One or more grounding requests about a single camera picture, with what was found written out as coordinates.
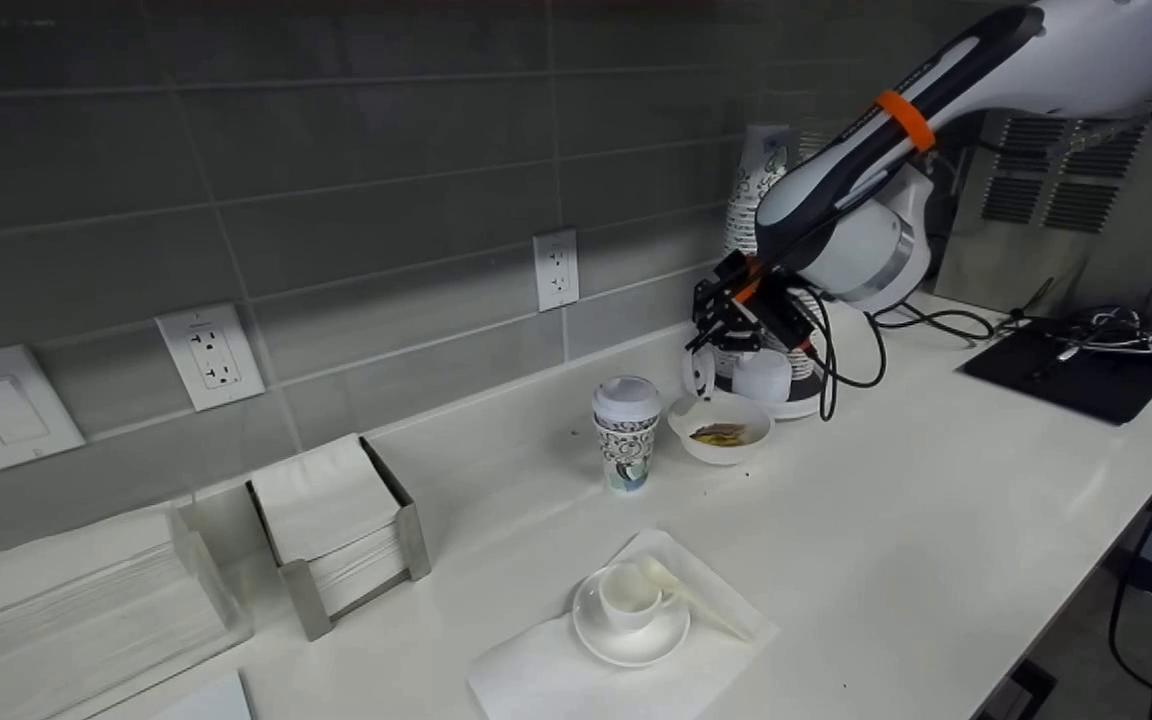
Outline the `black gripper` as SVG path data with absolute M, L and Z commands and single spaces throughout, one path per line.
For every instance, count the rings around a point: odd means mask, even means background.
M 694 346 L 775 335 L 783 346 L 805 343 L 805 310 L 794 300 L 794 279 L 766 273 L 757 255 L 728 250 L 694 288 Z

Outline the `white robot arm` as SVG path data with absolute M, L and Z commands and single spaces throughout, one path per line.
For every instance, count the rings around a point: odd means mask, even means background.
M 757 199 L 757 249 L 694 293 L 697 341 L 805 343 L 798 288 L 856 310 L 908 300 L 931 265 L 921 159 L 977 114 L 1152 120 L 1152 0 L 1015 0 L 956 33 Z

